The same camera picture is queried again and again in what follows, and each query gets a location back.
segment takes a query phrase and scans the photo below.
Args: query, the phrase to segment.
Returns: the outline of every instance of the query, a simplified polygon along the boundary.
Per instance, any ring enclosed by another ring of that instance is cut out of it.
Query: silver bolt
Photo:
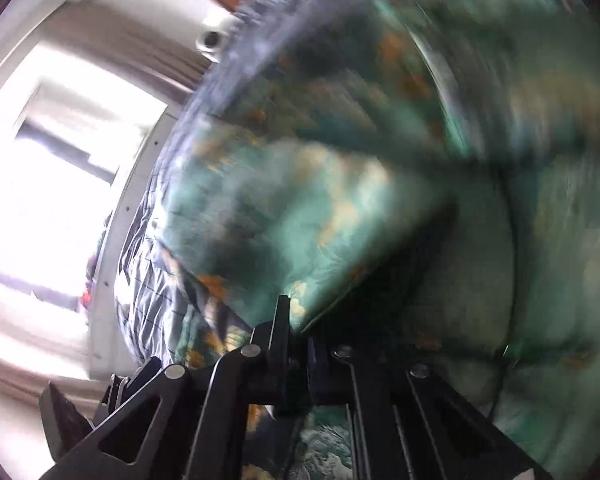
[[[418,363],[411,367],[409,373],[416,379],[426,379],[429,377],[429,367],[422,363]]]
[[[258,345],[245,345],[240,349],[240,353],[245,357],[257,357],[260,355],[260,347]]]
[[[340,345],[333,351],[333,354],[340,359],[349,359],[353,355],[353,348],[349,345]]]
[[[167,369],[164,371],[164,375],[167,377],[167,379],[179,379],[186,371],[186,368],[182,365],[171,365],[167,366]]]

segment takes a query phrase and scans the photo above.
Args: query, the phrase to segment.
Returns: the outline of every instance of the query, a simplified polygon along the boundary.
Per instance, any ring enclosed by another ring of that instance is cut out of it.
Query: metal screw
[[[258,345],[245,345],[240,349],[240,353],[245,357],[257,357],[260,355],[260,347]]]
[[[164,371],[164,375],[167,379],[179,379],[184,375],[185,371],[186,369],[182,365],[171,365]]]
[[[340,345],[333,351],[333,354],[340,359],[348,359],[353,355],[353,348],[348,345]]]
[[[418,363],[411,367],[409,373],[416,379],[426,379],[429,377],[429,367],[422,363]]]

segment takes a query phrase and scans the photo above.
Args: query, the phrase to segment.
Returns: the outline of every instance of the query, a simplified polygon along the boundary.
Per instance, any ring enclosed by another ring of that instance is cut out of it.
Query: black metal bracket
[[[248,404],[300,416],[305,399],[347,406],[356,480],[550,478],[425,365],[384,370],[346,345],[294,341],[288,315],[280,296],[274,319],[214,367],[152,360],[112,377],[93,431],[50,385],[40,407],[57,463],[43,480],[238,479]]]

